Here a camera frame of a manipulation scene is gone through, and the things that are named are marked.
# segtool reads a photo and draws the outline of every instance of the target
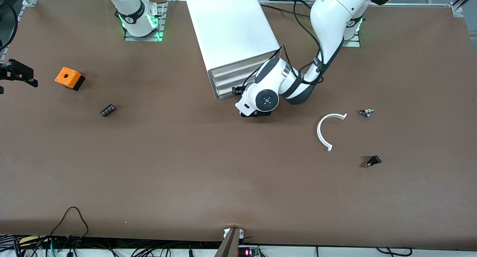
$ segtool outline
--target orange and black block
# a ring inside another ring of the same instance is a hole
[[[70,68],[64,67],[61,69],[60,74],[55,79],[60,85],[64,87],[68,87],[69,89],[73,89],[78,91],[80,89],[82,83],[85,81],[85,78],[81,73],[77,72],[76,70],[72,70]]]

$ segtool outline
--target brown table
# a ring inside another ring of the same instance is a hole
[[[264,11],[308,63],[317,48],[293,17]],[[113,13],[26,9],[7,59],[40,86],[1,84],[0,233],[48,234],[78,206],[91,236],[218,241],[235,225],[257,243],[477,250],[477,57],[451,9],[370,7],[362,47],[307,103],[248,119],[237,97],[214,99],[184,2],[160,43],[123,41]],[[80,91],[54,82],[64,66]],[[323,125],[331,152],[316,136],[329,113],[348,113]],[[362,168],[371,155],[383,163]],[[82,232],[71,213],[57,234]]]

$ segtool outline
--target black cable connector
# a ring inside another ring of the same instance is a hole
[[[364,167],[371,167],[372,165],[379,164],[379,163],[381,163],[381,158],[379,158],[379,156],[377,155],[374,155],[370,158],[368,163],[364,165]]]

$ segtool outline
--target white curved object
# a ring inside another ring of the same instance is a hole
[[[328,147],[328,151],[331,151],[331,149],[333,148],[333,145],[331,145],[330,143],[328,143],[324,138],[323,138],[323,135],[322,135],[322,123],[323,121],[325,121],[325,119],[327,118],[330,118],[330,117],[333,117],[333,118],[338,118],[338,119],[341,119],[341,120],[344,120],[344,118],[346,118],[348,114],[344,114],[344,115],[341,115],[341,114],[337,114],[337,113],[332,113],[332,114],[328,114],[327,116],[324,116],[321,120],[320,120],[320,123],[318,123],[318,128],[317,128],[317,133],[318,133],[318,138],[320,139],[320,141]]]

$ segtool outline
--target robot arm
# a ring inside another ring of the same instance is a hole
[[[132,36],[143,37],[157,28],[157,4],[149,0],[111,0],[123,27]]]
[[[322,77],[339,52],[345,37],[351,34],[351,38],[359,28],[361,18],[371,1],[384,4],[389,0],[316,0],[310,11],[310,19],[321,51],[314,58],[312,66],[302,75],[281,58],[268,60],[235,104],[240,114],[243,117],[270,115],[278,106],[279,95],[292,105],[308,100],[316,81]]]

